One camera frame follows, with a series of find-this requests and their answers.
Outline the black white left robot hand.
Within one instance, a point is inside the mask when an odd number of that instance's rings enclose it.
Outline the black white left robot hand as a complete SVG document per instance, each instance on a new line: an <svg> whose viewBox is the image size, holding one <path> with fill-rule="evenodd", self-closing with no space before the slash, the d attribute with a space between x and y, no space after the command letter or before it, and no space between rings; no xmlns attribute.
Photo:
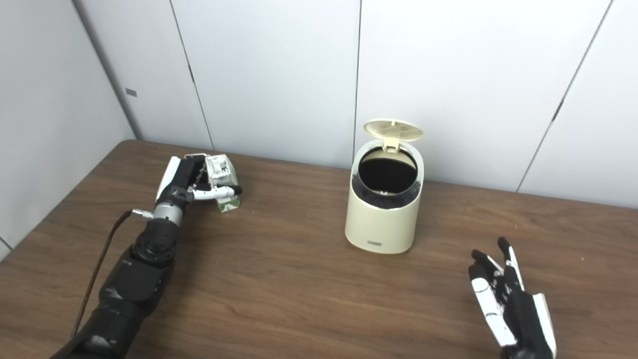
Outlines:
<svg viewBox="0 0 638 359"><path fill-rule="evenodd" d="M226 154L194 153L171 157L162 176L156 203L173 198L182 201L214 201L221 213L241 206L242 187Z"/></svg>

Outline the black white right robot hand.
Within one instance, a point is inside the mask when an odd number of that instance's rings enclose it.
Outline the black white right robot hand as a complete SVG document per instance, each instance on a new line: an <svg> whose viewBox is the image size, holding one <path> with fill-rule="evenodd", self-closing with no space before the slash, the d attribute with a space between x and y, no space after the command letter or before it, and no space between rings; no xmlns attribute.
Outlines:
<svg viewBox="0 0 638 359"><path fill-rule="evenodd" d="M472 250L470 284L483 318L500 346L502 359L554 359L557 343L544 294L530 294L523 283L515 250L497 239L504 266Z"/></svg>

